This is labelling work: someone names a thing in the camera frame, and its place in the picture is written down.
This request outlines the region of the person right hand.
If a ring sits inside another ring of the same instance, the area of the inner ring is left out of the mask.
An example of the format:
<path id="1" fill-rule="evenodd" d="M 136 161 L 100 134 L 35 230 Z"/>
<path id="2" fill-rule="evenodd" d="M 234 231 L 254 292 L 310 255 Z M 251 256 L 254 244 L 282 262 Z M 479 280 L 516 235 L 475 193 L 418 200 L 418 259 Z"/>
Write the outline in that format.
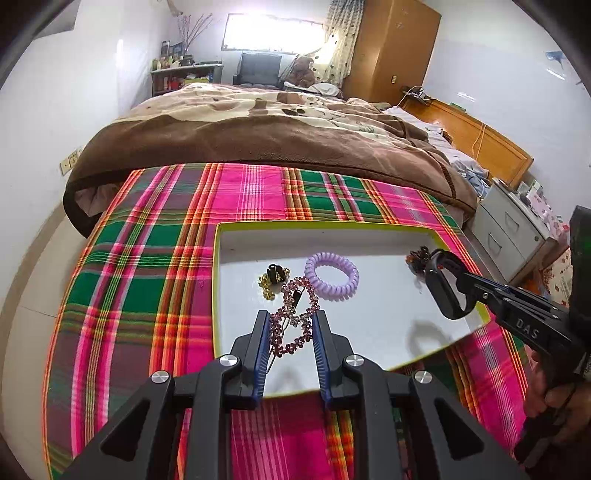
<path id="1" fill-rule="evenodd" d="M 531 350 L 532 367 L 524 412 L 533 420 L 549 410 L 559 415 L 558 432 L 525 454 L 522 468 L 538 479 L 588 479 L 590 477 L 590 381 L 550 387 L 542 356 Z"/>

